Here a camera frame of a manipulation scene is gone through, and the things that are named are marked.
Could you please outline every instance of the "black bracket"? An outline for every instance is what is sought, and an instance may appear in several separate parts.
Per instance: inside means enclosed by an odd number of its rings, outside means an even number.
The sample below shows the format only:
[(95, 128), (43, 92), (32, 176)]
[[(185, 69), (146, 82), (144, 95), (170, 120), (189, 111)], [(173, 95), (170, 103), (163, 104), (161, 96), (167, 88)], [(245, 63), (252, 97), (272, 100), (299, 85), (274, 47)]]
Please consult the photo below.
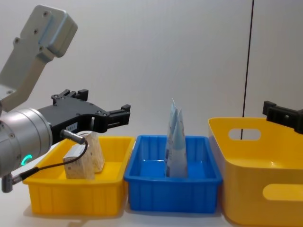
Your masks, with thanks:
[(53, 144), (62, 140), (62, 129), (74, 133), (106, 132), (110, 128), (128, 124), (130, 105), (124, 105), (119, 110), (105, 111), (87, 102), (88, 95), (89, 91), (85, 89), (78, 92), (65, 90), (52, 95), (53, 105), (38, 110), (51, 126)]
[(303, 110), (287, 109), (265, 101), (263, 114), (267, 116), (267, 121), (293, 128), (297, 133), (303, 134)]

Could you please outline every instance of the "yellow storage basket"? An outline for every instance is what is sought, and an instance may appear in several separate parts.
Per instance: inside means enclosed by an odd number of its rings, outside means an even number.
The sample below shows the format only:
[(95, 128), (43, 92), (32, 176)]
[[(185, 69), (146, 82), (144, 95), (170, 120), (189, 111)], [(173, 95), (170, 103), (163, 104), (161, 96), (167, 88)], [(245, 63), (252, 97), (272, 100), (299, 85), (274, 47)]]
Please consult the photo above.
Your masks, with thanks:
[[(124, 171), (135, 138), (100, 137), (105, 164), (94, 180), (66, 179), (63, 166), (41, 170), (23, 181), (28, 184), (32, 211), (36, 214), (117, 215), (125, 203)], [(38, 167), (62, 162), (74, 144), (62, 141)]]
[[(223, 177), (220, 201), (242, 225), (303, 226), (303, 135), (263, 118), (209, 120)], [(258, 129), (258, 140), (232, 140), (232, 129)]]

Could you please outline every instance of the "robotic arm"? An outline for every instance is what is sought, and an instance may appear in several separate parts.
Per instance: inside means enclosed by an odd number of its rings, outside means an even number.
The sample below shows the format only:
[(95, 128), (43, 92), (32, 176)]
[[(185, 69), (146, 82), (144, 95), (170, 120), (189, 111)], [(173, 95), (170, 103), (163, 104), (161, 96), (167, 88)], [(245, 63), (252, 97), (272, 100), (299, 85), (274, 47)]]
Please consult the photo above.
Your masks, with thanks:
[[(44, 66), (54, 56), (62, 57), (77, 31), (63, 10), (37, 6), (0, 73), (0, 114), (26, 101)], [(128, 124), (130, 105), (105, 111), (87, 102), (88, 90), (65, 90), (52, 95), (53, 105), (39, 110), (25, 108), (0, 117), (0, 177), (2, 191), (12, 191), (11, 172), (42, 156), (63, 140), (62, 130), (106, 132)]]

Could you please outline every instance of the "basket handle hole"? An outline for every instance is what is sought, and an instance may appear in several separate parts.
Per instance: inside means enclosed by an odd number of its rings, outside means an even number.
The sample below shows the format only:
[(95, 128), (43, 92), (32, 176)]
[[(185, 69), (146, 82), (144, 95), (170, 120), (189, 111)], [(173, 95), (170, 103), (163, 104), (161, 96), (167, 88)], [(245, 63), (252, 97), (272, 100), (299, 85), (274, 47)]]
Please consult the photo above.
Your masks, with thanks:
[(261, 138), (261, 132), (258, 129), (231, 129), (228, 133), (229, 138), (232, 140), (240, 140), (242, 130), (243, 140), (259, 140)]
[(269, 184), (263, 196), (271, 201), (303, 201), (303, 184)]

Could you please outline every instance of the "black cable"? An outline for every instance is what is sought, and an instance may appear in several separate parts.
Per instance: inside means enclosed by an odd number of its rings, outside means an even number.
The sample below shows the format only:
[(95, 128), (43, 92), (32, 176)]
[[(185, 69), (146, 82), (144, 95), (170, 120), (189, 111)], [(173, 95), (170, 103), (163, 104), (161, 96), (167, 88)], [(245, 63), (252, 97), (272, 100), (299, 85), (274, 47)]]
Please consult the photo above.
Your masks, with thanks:
[(34, 168), (31, 168), (23, 173), (20, 173), (19, 176), (21, 177), (22, 180), (25, 180), (26, 178), (28, 178), (29, 176), (37, 173), (38, 171), (40, 170), (44, 170), (44, 169), (48, 169), (48, 168), (53, 168), (53, 167), (57, 167), (57, 166), (63, 166), (63, 165), (66, 165), (66, 164), (69, 164), (69, 163), (72, 163), (72, 162), (75, 162), (77, 161), (78, 159), (80, 159), (86, 152), (89, 144), (87, 142), (87, 140), (84, 141), (85, 142), (85, 148), (83, 150), (83, 152), (76, 158), (72, 159), (72, 160), (69, 160), (69, 161), (66, 161), (66, 162), (61, 162), (61, 163), (57, 163), (57, 164), (53, 164), (53, 165), (49, 165), (49, 166), (44, 166), (44, 167), (34, 167)]
[[(247, 53), (247, 63), (246, 63), (246, 76), (245, 76), (245, 87), (244, 87), (244, 100), (243, 100), (243, 111), (242, 111), (242, 117), (245, 115), (245, 103), (246, 103), (246, 90), (247, 90), (247, 78), (248, 78), (248, 68), (250, 64), (250, 42), (251, 42), (251, 31), (252, 31), (252, 18), (254, 15), (254, 3), (255, 0), (252, 0), (251, 3), (251, 16), (250, 16), (250, 37), (248, 41), (248, 53)], [(241, 137), (243, 138), (243, 129), (241, 129)]]

